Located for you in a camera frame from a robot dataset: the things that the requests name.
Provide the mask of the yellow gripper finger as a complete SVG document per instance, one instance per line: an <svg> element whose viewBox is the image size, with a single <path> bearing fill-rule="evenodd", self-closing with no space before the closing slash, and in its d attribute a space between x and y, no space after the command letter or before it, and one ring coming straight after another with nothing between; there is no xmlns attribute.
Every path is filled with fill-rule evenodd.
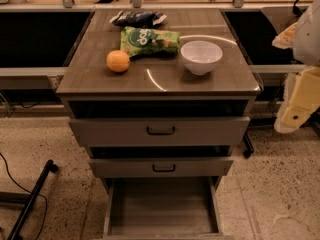
<svg viewBox="0 0 320 240"><path fill-rule="evenodd" d="M296 32L297 23L291 24L272 41L272 45L280 49L288 49L293 47L294 35Z"/></svg>
<svg viewBox="0 0 320 240"><path fill-rule="evenodd" d="M292 133L320 107L320 68L306 66L299 73L289 73L283 99L274 129L278 133Z"/></svg>

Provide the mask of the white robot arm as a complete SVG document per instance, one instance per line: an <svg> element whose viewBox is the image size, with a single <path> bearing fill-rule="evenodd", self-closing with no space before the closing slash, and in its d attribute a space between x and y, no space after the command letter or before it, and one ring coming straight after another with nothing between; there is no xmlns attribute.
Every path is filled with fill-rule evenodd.
<svg viewBox="0 0 320 240"><path fill-rule="evenodd" d="M298 130L320 107L320 0L313 3L272 41L274 47L291 48L293 57L305 65L285 80L284 101L274 129L279 133Z"/></svg>

